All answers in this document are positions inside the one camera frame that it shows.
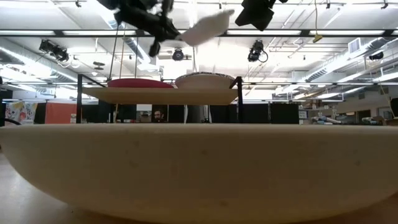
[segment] person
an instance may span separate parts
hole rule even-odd
[[[162,110],[155,110],[154,113],[155,123],[164,123],[166,120],[164,119],[164,113]]]

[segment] camera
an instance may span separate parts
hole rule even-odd
[[[244,0],[243,10],[235,20],[236,25],[245,26],[252,24],[257,30],[263,31],[272,20],[276,0]]]

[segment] fluorescent light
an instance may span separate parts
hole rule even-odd
[[[356,91],[362,90],[363,88],[365,87],[353,88],[352,90],[345,91],[344,94],[354,93]]]
[[[35,92],[35,91],[36,91],[35,88],[32,88],[32,87],[27,86],[27,85],[22,85],[22,84],[20,84],[20,85],[10,85],[10,84],[7,84],[7,86],[14,87],[14,88],[18,88],[18,89],[21,89],[21,90],[26,90],[26,91],[32,91],[32,92]]]
[[[310,84],[310,85],[325,85],[325,86],[327,86],[327,85],[332,85],[333,83],[308,83],[308,84]]]
[[[391,80],[391,79],[394,79],[394,78],[398,78],[398,72],[394,72],[394,73],[391,73],[391,74],[383,75],[383,76],[381,76],[379,78],[374,78],[372,80],[372,82],[383,82],[383,81]]]
[[[300,35],[301,30],[228,30],[229,35]]]
[[[386,85],[386,86],[389,86],[389,85],[398,85],[398,83],[378,83],[378,85]]]
[[[325,93],[325,94],[318,96],[317,98],[318,99],[326,99],[326,98],[331,98],[331,97],[337,96],[339,94],[340,93]]]
[[[150,70],[150,71],[159,71],[159,66],[153,65],[151,63],[141,63],[137,66],[140,71]]]
[[[381,35],[384,30],[318,30],[319,35]],[[310,31],[310,35],[315,35],[315,30]]]
[[[350,75],[350,76],[347,76],[345,78],[342,78],[341,80],[338,80],[337,82],[341,83],[341,82],[351,81],[351,80],[353,80],[355,78],[360,77],[361,75],[363,75],[363,74],[357,73],[357,74],[354,74],[354,75]]]
[[[55,35],[52,30],[0,30],[0,35]]]
[[[365,85],[373,85],[373,83],[339,83],[338,85],[361,85],[361,86],[365,86]]]
[[[65,30],[62,31],[64,35],[96,35],[96,36],[102,36],[102,35],[116,35],[118,36],[124,36],[124,35],[134,35],[136,32],[128,30],[126,31],[126,34],[124,34],[123,30],[119,30],[117,32],[116,30]]]

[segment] ceiling light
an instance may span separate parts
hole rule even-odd
[[[389,86],[389,85],[398,85],[398,83],[378,83],[378,85]]]
[[[55,35],[52,30],[0,30],[0,35]]]
[[[352,90],[345,91],[344,94],[354,93],[354,92],[359,91],[359,90],[362,90],[362,89],[364,89],[364,88],[365,88],[365,87],[353,88]]]
[[[384,30],[318,30],[319,35],[381,35]],[[310,35],[315,35],[315,30],[310,31]]]
[[[358,77],[360,77],[361,75],[362,75],[362,74],[360,74],[360,73],[357,73],[357,74],[354,74],[354,75],[350,75],[350,76],[347,76],[347,77],[345,77],[345,78],[342,78],[341,80],[338,80],[337,82],[338,82],[338,83],[347,82],[347,81],[353,80],[353,79],[355,79],[355,78],[358,78]]]
[[[338,85],[361,85],[361,86],[365,86],[365,85],[373,85],[373,83],[339,83]]]
[[[325,93],[325,94],[318,96],[317,98],[318,99],[326,99],[326,98],[331,98],[331,97],[337,96],[339,94],[340,93]]]
[[[8,84],[7,86],[18,88],[18,89],[21,89],[21,90],[26,90],[26,91],[33,91],[33,92],[36,91],[35,88],[32,88],[32,87],[27,86],[27,85],[21,85],[21,84],[20,85],[10,85],[10,84]]]
[[[228,30],[227,34],[229,35],[300,35],[301,30]]]
[[[134,35],[136,32],[133,30],[124,32],[117,32],[116,30],[64,30],[62,31],[64,35],[90,35],[90,36],[102,36],[102,35],[111,35],[111,36],[125,36],[125,35]]]
[[[387,80],[392,80],[394,78],[398,78],[398,72],[394,72],[391,74],[383,75],[379,78],[375,78],[372,80],[372,82],[383,82],[383,81],[387,81]]]

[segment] ceiling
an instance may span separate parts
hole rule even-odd
[[[314,29],[317,17],[319,29],[398,29],[398,0],[388,0],[389,7],[381,9],[383,0],[331,0],[331,7],[326,8],[325,0],[318,0],[318,16],[316,16],[314,0],[289,0],[287,4],[279,1],[275,4],[275,12],[269,29]],[[0,17],[7,18],[0,23],[1,29],[110,29],[104,19],[108,15],[104,7],[95,0],[80,1],[82,7],[76,7],[71,0],[5,0],[0,1]],[[223,9],[234,9],[230,20],[230,29],[253,29],[252,26],[238,27],[234,21],[243,9],[238,0],[179,0],[175,1],[170,17],[176,28],[188,29],[192,22],[219,11],[219,3]],[[52,57],[44,55],[56,66],[54,69],[65,69],[72,73],[83,73],[99,81],[112,74],[117,77],[143,77],[158,80],[160,72],[147,69],[122,38],[118,38],[114,47],[114,38],[39,38],[10,37],[10,41],[23,49],[36,54],[40,59],[42,52],[39,45],[42,39],[65,47],[71,58],[68,63],[57,63]],[[266,47],[269,59],[266,63],[248,62],[249,48],[254,41],[261,39]],[[152,37],[136,38],[136,42],[144,52],[149,51]],[[258,38],[258,37],[217,37],[196,48],[195,62],[198,71],[225,73],[242,76],[250,82],[291,82],[294,72],[305,72],[319,67],[327,60],[347,50],[348,38],[323,38],[316,44],[312,38]],[[160,54],[152,58],[150,63],[156,67],[167,69],[167,74],[188,73],[194,70],[192,60],[174,62],[171,54],[174,49],[182,48],[184,54],[193,55],[193,49],[187,44],[176,41],[162,43]],[[393,49],[386,52],[386,57],[394,58]],[[93,62],[105,64],[103,70],[97,71]],[[380,61],[368,61],[367,66],[375,66]],[[364,60],[356,60],[335,72],[352,75],[365,69]]]

